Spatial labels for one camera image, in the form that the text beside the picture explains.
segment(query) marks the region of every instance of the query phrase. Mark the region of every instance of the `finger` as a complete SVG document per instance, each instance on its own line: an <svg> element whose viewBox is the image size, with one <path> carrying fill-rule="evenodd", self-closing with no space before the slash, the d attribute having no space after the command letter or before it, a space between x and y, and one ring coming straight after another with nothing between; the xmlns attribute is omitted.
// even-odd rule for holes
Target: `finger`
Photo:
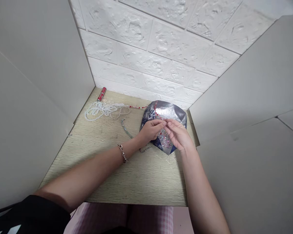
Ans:
<svg viewBox="0 0 293 234"><path fill-rule="evenodd" d="M167 132L168 136L170 139L172 139L174 137L174 133L173 131L171 131L168 127L164 127L165 131Z"/></svg>
<svg viewBox="0 0 293 234"><path fill-rule="evenodd" d="M163 121L163 122L159 123L158 125L154 126L153 128L156 132L159 132L163 127L166 126L166 124L167 123L165 121Z"/></svg>
<svg viewBox="0 0 293 234"><path fill-rule="evenodd" d="M180 122L178 122L177 120L174 120L174 119L165 119L165 121L166 122L172 122L177 127L183 126Z"/></svg>
<svg viewBox="0 0 293 234"><path fill-rule="evenodd" d="M165 131L167 132L168 135L172 132L167 126L165 126L164 129L165 129Z"/></svg>
<svg viewBox="0 0 293 234"><path fill-rule="evenodd" d="M172 122L168 122L167 123L167 127L174 133L176 134L182 134L182 129L180 127L177 127L176 125L174 125Z"/></svg>
<svg viewBox="0 0 293 234"><path fill-rule="evenodd" d="M159 120L159 119L150 120L150 124L152 124L152 126L158 125L158 124L163 123L163 122L165 122L165 121L164 120Z"/></svg>

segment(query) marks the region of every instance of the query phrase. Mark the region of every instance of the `shiny foil object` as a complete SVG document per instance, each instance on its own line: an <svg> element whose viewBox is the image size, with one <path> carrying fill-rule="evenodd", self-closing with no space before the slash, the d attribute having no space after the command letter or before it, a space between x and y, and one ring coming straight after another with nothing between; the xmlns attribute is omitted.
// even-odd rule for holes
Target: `shiny foil object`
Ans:
<svg viewBox="0 0 293 234"><path fill-rule="evenodd" d="M153 119L174 119L187 128L187 114L185 111L169 102L159 100L151 102L144 111L140 131L147 121ZM164 129L159 132L156 140L150 142L167 155L171 154L176 149Z"/></svg>

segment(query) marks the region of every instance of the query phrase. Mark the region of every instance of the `thread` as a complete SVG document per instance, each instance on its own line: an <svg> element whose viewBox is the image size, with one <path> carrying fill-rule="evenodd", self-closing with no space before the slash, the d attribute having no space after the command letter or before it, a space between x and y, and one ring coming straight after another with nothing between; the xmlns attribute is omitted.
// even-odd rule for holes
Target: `thread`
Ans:
<svg viewBox="0 0 293 234"><path fill-rule="evenodd" d="M91 104L91 106L85 111L85 118L88 121L96 121L102 116L110 116L112 119L117 119L121 115L127 115L130 113L130 108L135 109L145 109L145 107L136 107L136 106L129 106L123 103L115 103L115 104L107 104L104 102L96 101ZM112 114L119 111L117 117L113 117ZM97 116L94 119L89 119L88 115Z"/></svg>

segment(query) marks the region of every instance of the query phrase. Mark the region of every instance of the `bracelet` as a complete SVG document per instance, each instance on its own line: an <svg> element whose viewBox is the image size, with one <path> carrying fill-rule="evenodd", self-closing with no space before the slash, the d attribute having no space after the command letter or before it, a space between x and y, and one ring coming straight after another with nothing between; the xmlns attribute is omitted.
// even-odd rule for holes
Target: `bracelet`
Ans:
<svg viewBox="0 0 293 234"><path fill-rule="evenodd" d="M123 157L124 157L124 163L126 163L127 162L127 158L126 158L126 155L125 155L125 153L124 153L124 151L123 151L123 146L121 145L121 144L117 144L118 146L119 146L119 148L120 148L120 150L121 150L121 152L122 152L122 154L123 154Z"/></svg>

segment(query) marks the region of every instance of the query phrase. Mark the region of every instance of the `light wood tabletop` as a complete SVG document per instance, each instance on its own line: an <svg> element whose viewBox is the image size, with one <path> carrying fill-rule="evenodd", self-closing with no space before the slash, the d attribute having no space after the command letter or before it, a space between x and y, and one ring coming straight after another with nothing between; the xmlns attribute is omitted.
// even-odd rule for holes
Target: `light wood tabletop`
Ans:
<svg viewBox="0 0 293 234"><path fill-rule="evenodd" d="M100 91L100 88L93 90L40 186L81 161L129 140L130 137L121 125L123 118L127 130L133 136L138 134L144 113L140 109L130 109L129 114L117 119L109 116L102 116L93 122L85 119L85 111L96 101ZM106 92L103 101L133 106L150 104L150 101L111 91ZM187 130L198 146L188 112L187 117ZM152 148L144 153L136 152L128 163L116 170L87 199L87 202L186 206L185 181L179 151L175 150L168 156L154 145L151 146Z"/></svg>

